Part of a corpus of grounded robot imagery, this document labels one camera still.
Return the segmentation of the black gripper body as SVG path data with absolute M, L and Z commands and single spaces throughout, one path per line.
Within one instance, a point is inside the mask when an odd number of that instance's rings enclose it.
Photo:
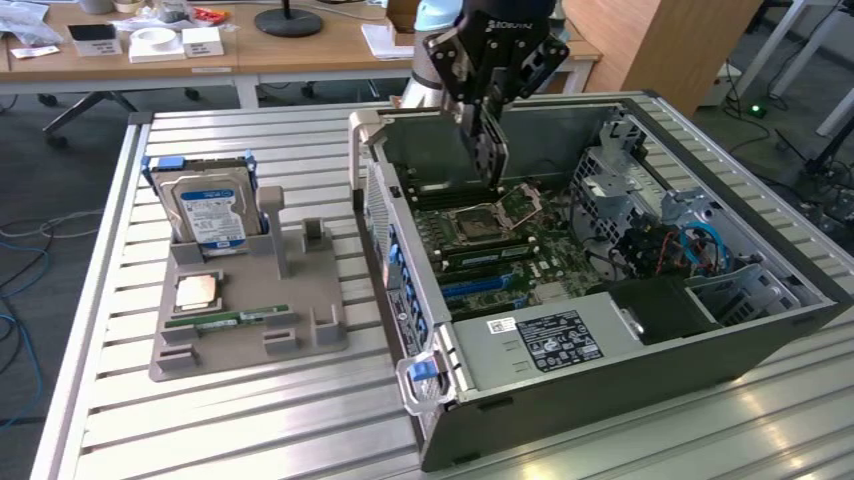
M 466 1 L 459 34 L 476 73 L 479 100 L 491 95 L 492 75 L 516 40 L 539 44 L 551 37 L 552 1 Z

